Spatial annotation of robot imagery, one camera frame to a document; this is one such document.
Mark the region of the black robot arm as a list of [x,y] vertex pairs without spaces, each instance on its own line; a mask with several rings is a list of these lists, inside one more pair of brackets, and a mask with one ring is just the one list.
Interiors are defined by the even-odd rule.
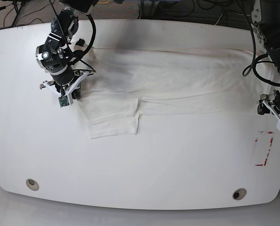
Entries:
[[[54,91],[61,106],[68,106],[74,99],[79,99],[80,84],[95,69],[83,60],[90,51],[96,37],[96,25],[91,11],[97,5],[96,0],[62,0],[65,6],[60,13],[55,13],[51,22],[51,32],[45,43],[36,49],[36,61],[52,81],[45,81],[40,88]],[[71,40],[79,28],[78,13],[85,14],[92,26],[91,40],[85,50],[72,50]]]
[[[280,0],[255,0],[251,17],[263,47],[280,75]],[[274,109],[280,113],[278,92],[275,93]]]

